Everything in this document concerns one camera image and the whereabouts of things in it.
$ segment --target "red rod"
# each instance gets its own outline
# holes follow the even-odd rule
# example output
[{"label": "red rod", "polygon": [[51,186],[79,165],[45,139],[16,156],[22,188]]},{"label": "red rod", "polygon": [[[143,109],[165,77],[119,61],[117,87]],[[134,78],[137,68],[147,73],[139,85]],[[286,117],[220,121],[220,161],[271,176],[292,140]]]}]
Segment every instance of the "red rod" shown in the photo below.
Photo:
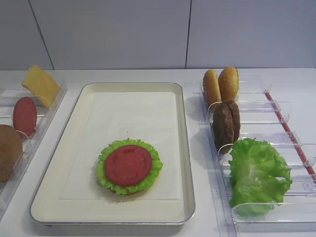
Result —
[{"label": "red rod", "polygon": [[[272,100],[272,97],[270,95],[269,92],[265,92],[265,95],[266,95],[266,98],[268,100]],[[276,113],[276,116],[278,118],[278,120],[280,121],[282,127],[284,128],[284,131],[286,132],[291,132],[291,129],[289,128],[289,126],[287,125],[287,123],[285,123],[284,121],[282,121],[282,115],[280,113],[280,111],[278,111],[276,108],[276,105],[273,104],[273,107],[275,109],[275,113]],[[298,141],[296,140],[296,138],[294,136],[291,136],[290,139],[292,140],[293,143],[298,143]],[[295,150],[297,152],[297,154],[299,155],[301,161],[303,162],[307,172],[311,175],[312,179],[313,179],[313,182],[316,184],[316,174],[315,174],[315,171],[313,170],[313,168],[309,165],[309,163],[307,162],[307,158],[302,150],[301,147],[299,146],[295,146]]]}]

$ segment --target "brown bun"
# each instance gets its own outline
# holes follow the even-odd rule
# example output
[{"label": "brown bun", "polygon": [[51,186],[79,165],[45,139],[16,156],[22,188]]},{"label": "brown bun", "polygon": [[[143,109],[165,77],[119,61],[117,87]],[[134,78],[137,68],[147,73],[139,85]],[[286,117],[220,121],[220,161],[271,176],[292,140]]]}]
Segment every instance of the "brown bun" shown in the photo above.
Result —
[{"label": "brown bun", "polygon": [[0,181],[7,181],[23,151],[19,134],[11,126],[0,124]]},{"label": "brown bun", "polygon": [[235,100],[239,87],[238,70],[234,67],[226,67],[218,77],[218,84],[222,101]]},{"label": "brown bun", "polygon": [[[217,149],[226,144],[233,144],[239,138],[240,117],[239,108],[235,101],[225,101],[216,107],[212,128]],[[219,151],[220,154],[226,154],[231,147],[231,145],[223,147]]]},{"label": "brown bun", "polygon": [[213,69],[207,70],[206,73],[204,74],[203,91],[204,91],[204,94],[209,106],[215,102],[222,101],[217,75]]}]

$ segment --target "plastic container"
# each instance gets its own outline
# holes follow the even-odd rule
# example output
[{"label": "plastic container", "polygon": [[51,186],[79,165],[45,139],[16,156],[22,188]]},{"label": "plastic container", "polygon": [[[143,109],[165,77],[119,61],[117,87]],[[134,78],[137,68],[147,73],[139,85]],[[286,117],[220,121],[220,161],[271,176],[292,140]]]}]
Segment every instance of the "plastic container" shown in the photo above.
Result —
[{"label": "plastic container", "polygon": [[45,135],[66,94],[66,84],[63,81],[57,81],[57,83],[60,85],[60,89],[56,93],[55,99],[49,108],[43,106],[37,96],[29,90],[24,89],[22,86],[19,88],[0,88],[0,124],[13,126],[12,114],[14,106],[20,98],[26,96],[33,99],[38,114],[35,133],[29,137],[21,133],[23,152],[13,168],[13,173],[11,174],[9,180],[6,182],[0,182],[0,220],[9,206],[25,171],[27,170],[43,136]]},{"label": "plastic container", "polygon": [[[282,203],[243,203],[230,206],[233,189],[230,183],[230,151],[219,154],[215,147],[212,130],[213,110],[208,107],[202,85],[200,100],[204,114],[212,160],[207,160],[210,183],[216,178],[217,186],[213,188],[214,204],[221,236],[235,237],[242,231],[269,231],[269,228],[287,231],[316,229],[316,144],[302,144],[299,137],[287,125],[292,106],[289,102],[272,99],[271,87],[265,88],[260,83],[258,74],[239,74],[240,89],[237,104],[240,110],[239,139],[256,138],[269,142],[286,160],[291,168],[293,183],[284,196]],[[247,210],[269,208],[265,215],[243,215]]]}]

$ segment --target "tray rim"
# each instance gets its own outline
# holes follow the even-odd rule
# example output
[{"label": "tray rim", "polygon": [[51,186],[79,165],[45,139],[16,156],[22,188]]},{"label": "tray rim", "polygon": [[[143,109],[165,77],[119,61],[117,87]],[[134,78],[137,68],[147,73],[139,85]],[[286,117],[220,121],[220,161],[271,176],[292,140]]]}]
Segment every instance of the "tray rim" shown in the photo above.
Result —
[{"label": "tray rim", "polygon": [[[56,221],[39,221],[37,220],[33,215],[32,215],[32,206],[33,206],[33,203],[34,203],[34,200],[37,196],[37,193],[39,191],[39,188],[42,184],[42,181],[43,181],[43,178],[49,168],[49,165],[52,161],[52,158],[57,150],[57,147],[61,141],[61,138],[63,137],[64,133],[65,133],[65,130],[66,130],[66,127],[69,123],[69,120],[74,112],[74,109],[77,105],[77,102],[79,100],[79,98],[81,97],[82,95],[82,92],[83,90],[90,86],[90,85],[93,85],[93,84],[173,84],[173,85],[176,85],[177,87],[179,87],[180,89],[180,92],[181,92],[181,110],[183,111],[183,122],[184,122],[184,132],[185,132],[185,141],[186,141],[186,150],[187,150],[187,154],[188,154],[188,166],[189,166],[189,181],[190,181],[190,190],[191,190],[191,193],[192,193],[192,205],[193,205],[193,208],[192,208],[192,212],[190,214],[187,215],[187,217],[182,220],[182,221],[175,221],[175,222],[154,222],[154,221],[151,221],[151,222],[144,222],[144,221],[141,221],[141,222],[127,222],[127,221],[122,221],[122,222],[119,222],[119,221],[115,221],[115,222],[101,222],[101,221],[91,221],[91,222],[87,222],[87,221],[75,221],[75,222],[71,222],[71,221],[64,221],[64,222],[56,222]],[[47,226],[53,226],[53,225],[57,225],[57,226],[62,226],[62,225],[104,225],[104,226],[126,226],[126,225],[135,225],[135,226],[182,226],[184,225],[186,222],[188,222],[189,220],[191,220],[195,214],[195,210],[196,210],[196,200],[195,200],[195,192],[194,192],[194,185],[193,185],[193,176],[192,176],[192,163],[191,163],[191,157],[190,157],[190,149],[189,149],[189,140],[188,140],[188,128],[187,128],[187,122],[186,122],[186,115],[185,115],[185,104],[184,104],[184,97],[183,97],[183,89],[182,89],[182,86],[176,82],[91,82],[91,83],[88,83],[86,85],[84,85],[81,90],[80,90],[80,93],[78,94],[76,100],[74,101],[74,104],[69,112],[69,115],[64,123],[64,126],[62,128],[62,131],[57,139],[57,142],[49,156],[49,159],[48,159],[48,162],[45,166],[45,168],[43,169],[43,173],[41,175],[41,177],[39,178],[39,181],[38,181],[38,184],[35,188],[35,191],[33,193],[33,196],[30,200],[30,205],[29,205],[29,215],[30,217],[40,223],[40,224],[43,224],[43,225],[47,225]]]}]

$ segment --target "yellow cheese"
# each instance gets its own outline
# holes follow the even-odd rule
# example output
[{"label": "yellow cheese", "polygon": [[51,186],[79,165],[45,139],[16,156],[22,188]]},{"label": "yellow cheese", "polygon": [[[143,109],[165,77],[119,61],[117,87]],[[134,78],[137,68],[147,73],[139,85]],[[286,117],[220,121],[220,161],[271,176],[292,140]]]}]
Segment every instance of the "yellow cheese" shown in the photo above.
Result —
[{"label": "yellow cheese", "polygon": [[22,82],[22,85],[38,97],[45,107],[53,102],[60,86],[38,65],[34,65]]}]

